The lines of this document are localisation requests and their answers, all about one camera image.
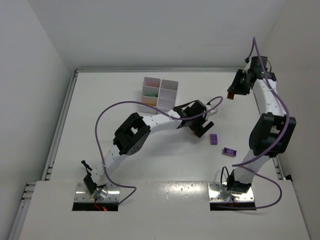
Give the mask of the brown lego brick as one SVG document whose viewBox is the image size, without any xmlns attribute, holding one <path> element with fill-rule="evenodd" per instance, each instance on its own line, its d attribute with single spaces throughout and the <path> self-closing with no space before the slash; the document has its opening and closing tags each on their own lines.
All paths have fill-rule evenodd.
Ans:
<svg viewBox="0 0 320 240">
<path fill-rule="evenodd" d="M 228 91 L 227 92 L 227 99 L 233 100 L 235 97 L 235 93 L 233 91 Z"/>
</svg>

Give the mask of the purple long lego brick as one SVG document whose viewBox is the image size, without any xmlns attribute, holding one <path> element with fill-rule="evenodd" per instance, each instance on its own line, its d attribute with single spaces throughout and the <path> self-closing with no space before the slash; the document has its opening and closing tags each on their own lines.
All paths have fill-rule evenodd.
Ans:
<svg viewBox="0 0 320 240">
<path fill-rule="evenodd" d="M 237 156 L 237 151 L 231 148 L 224 147 L 222 154 L 234 158 Z"/>
</svg>

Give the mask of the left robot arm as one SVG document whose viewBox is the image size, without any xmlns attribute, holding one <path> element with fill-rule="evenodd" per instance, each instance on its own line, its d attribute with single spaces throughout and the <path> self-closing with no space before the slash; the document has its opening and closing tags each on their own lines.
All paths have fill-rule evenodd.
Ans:
<svg viewBox="0 0 320 240">
<path fill-rule="evenodd" d="M 210 103 L 203 104 L 194 100 L 175 106 L 168 112 L 159 110 L 156 115 L 142 116 L 137 112 L 132 113 L 115 131 L 107 154 L 104 154 L 101 145 L 97 144 L 102 166 L 91 168 L 88 164 L 85 165 L 87 174 L 83 181 L 88 193 L 94 195 L 108 183 L 115 185 L 109 174 L 128 156 L 140 151 L 151 134 L 189 128 L 200 138 L 214 126 L 208 119 L 216 112 L 217 108 Z"/>
</svg>

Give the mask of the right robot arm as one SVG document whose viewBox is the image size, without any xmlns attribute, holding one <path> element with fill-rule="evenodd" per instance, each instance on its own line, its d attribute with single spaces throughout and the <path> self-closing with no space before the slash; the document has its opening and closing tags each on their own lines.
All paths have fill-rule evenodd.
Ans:
<svg viewBox="0 0 320 240">
<path fill-rule="evenodd" d="M 260 117 L 250 133 L 247 155 L 227 177 L 226 189 L 236 194 L 247 193 L 262 166 L 285 152 L 297 124 L 280 100 L 276 76 L 267 70 L 267 57 L 253 56 L 246 63 L 244 69 L 237 70 L 227 98 L 253 93 Z"/>
</svg>

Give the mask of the purple square lego brick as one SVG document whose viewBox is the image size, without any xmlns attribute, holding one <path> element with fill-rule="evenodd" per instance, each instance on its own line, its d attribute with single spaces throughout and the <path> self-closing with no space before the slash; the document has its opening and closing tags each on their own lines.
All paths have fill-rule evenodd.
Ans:
<svg viewBox="0 0 320 240">
<path fill-rule="evenodd" d="M 218 135 L 215 133 L 211 133 L 209 135 L 209 139 L 210 139 L 210 144 L 213 146 L 217 146 L 218 145 Z"/>
</svg>

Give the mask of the yellow lego brick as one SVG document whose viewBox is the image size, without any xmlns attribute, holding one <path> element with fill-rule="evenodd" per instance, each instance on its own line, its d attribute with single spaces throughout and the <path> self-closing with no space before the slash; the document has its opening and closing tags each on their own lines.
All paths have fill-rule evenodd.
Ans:
<svg viewBox="0 0 320 240">
<path fill-rule="evenodd" d="M 150 105 L 150 106 L 156 106 L 157 102 L 156 101 L 144 101 L 144 104 Z"/>
</svg>

